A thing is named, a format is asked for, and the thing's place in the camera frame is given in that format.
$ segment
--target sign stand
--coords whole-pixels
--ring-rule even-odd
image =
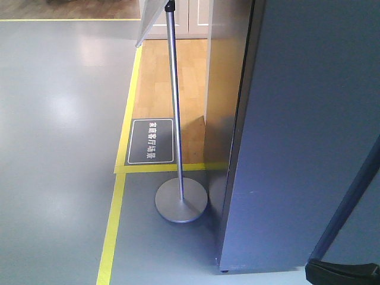
[[[204,212],[207,206],[207,193],[200,183],[183,177],[174,11],[175,2],[170,0],[165,6],[165,12],[175,117],[178,178],[166,181],[159,187],[156,193],[156,207],[166,220],[174,223],[188,223],[199,218]]]

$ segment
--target round metal base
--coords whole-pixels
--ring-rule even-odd
[[[178,178],[166,181],[156,193],[156,207],[161,216],[174,223],[189,223],[199,218],[207,206],[207,193],[197,181],[183,179],[185,197],[179,198]]]

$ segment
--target gray floor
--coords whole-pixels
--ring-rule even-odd
[[[0,23],[0,284],[96,283],[137,27]]]
[[[0,284],[96,283],[137,25],[0,23]],[[154,208],[174,175],[127,176],[113,285],[308,284],[302,270],[219,273],[209,217]]]
[[[263,274],[219,272],[208,213],[193,223],[174,224],[155,208],[158,187],[175,175],[127,175],[111,285],[309,284],[303,268]],[[204,172],[186,172],[185,176],[205,184]]]

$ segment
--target yellow floor tape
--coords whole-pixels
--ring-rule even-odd
[[[106,237],[104,238],[103,252],[102,257],[100,259],[96,285],[109,285],[111,281],[113,255],[115,253],[116,238],[118,236],[125,179],[125,173],[116,174],[115,188],[113,190],[111,209],[109,211],[108,224],[106,230]]]
[[[132,71],[131,83],[129,86],[128,99],[125,108],[125,115],[121,131],[118,153],[116,156],[115,173],[116,182],[113,190],[113,197],[106,236],[104,238],[103,252],[100,260],[97,285],[109,285],[112,274],[113,256],[115,254],[116,238],[118,235],[119,220],[124,195],[125,181],[127,173],[147,173],[147,172],[168,172],[176,171],[176,164],[153,164],[153,165],[125,165],[125,157],[131,131],[132,113],[136,97],[138,71],[140,69],[142,47],[137,49],[134,67]],[[204,163],[184,164],[185,171],[205,170]]]
[[[0,22],[141,21],[141,19],[0,19]]]

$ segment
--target wooden floor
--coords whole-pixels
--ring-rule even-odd
[[[139,3],[138,0],[0,0],[3,20],[89,18],[140,18]]]
[[[178,40],[180,118],[184,163],[203,162],[207,40]],[[146,40],[133,116],[173,117],[166,40]]]

